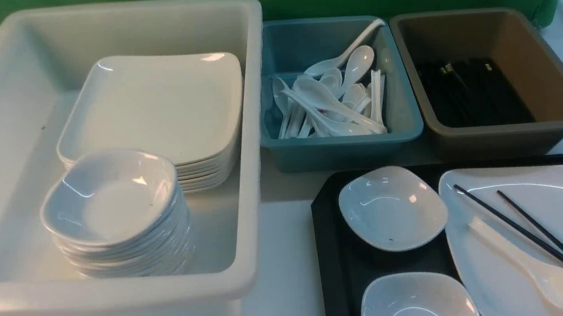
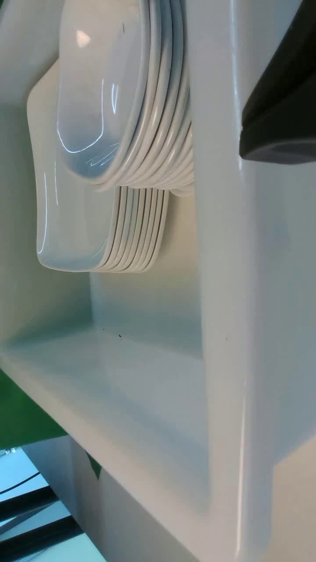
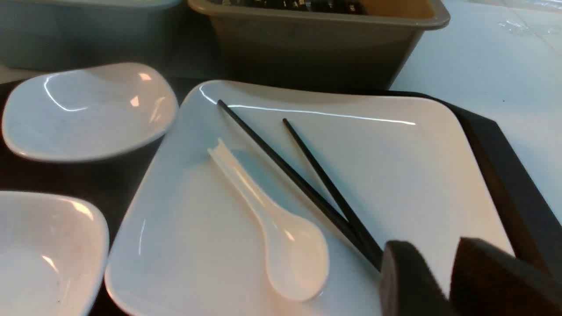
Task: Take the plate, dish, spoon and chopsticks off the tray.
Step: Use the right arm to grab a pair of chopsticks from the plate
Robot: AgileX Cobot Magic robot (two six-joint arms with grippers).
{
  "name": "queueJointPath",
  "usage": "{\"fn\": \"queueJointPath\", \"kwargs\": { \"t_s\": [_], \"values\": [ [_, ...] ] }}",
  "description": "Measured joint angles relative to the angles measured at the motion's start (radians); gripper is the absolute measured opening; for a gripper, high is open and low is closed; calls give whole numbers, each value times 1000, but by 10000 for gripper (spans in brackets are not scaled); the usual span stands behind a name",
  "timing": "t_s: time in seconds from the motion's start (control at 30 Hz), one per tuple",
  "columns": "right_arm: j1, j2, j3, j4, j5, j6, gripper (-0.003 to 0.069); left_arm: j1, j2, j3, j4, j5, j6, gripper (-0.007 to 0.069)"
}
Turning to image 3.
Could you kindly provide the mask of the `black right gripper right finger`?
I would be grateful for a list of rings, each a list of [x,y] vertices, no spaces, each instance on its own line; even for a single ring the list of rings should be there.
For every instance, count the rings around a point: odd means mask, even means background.
[[[559,316],[560,282],[479,238],[456,249],[448,300],[460,316]]]

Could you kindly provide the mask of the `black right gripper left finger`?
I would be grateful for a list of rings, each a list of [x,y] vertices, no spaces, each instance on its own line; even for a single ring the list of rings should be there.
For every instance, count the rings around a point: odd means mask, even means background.
[[[379,300],[383,316],[455,316],[419,250],[407,241],[386,242]]]

